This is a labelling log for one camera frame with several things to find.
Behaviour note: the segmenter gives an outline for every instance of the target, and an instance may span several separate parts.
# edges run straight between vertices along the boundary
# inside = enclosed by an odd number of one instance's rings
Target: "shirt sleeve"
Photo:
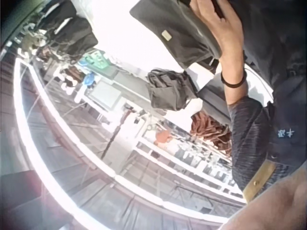
[[[243,97],[229,108],[232,131],[233,179],[243,190],[266,158],[270,123],[260,102]]]

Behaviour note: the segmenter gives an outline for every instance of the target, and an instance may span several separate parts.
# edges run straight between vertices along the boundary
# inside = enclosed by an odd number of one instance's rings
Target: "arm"
[[[221,230],[306,229],[306,175],[304,163],[234,215]]]
[[[192,0],[193,12],[208,26],[222,50],[220,63],[223,77],[229,84],[238,84],[243,78],[243,29],[240,19],[227,0],[217,0],[224,17],[221,19],[214,11],[211,0]],[[235,104],[248,94],[246,82],[238,88],[227,86],[225,97],[228,105]]]

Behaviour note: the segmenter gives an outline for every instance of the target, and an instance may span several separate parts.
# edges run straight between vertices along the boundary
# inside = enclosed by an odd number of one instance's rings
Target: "hand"
[[[225,18],[214,11],[211,0],[191,0],[193,12],[208,26],[222,50],[222,68],[240,65],[243,68],[243,30],[236,12],[228,0],[217,0]]]

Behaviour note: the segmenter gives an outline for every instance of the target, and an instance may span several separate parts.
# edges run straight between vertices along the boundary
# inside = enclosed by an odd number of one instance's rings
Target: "black wristband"
[[[235,88],[239,88],[241,85],[243,85],[243,83],[246,81],[246,77],[247,77],[247,73],[245,71],[245,69],[243,70],[243,78],[242,80],[238,83],[238,84],[229,84],[228,82],[225,81],[224,77],[223,77],[223,73],[221,73],[221,80],[222,83],[225,84],[227,87],[235,89]]]

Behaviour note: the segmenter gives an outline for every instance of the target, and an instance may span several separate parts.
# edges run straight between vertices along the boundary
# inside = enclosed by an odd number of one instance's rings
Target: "tan strap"
[[[269,160],[264,161],[264,163],[258,169],[251,181],[243,190],[243,197],[246,199],[247,203],[254,199],[256,194],[261,190],[261,188],[265,185],[268,179],[272,176],[275,169],[276,164],[274,162]]]

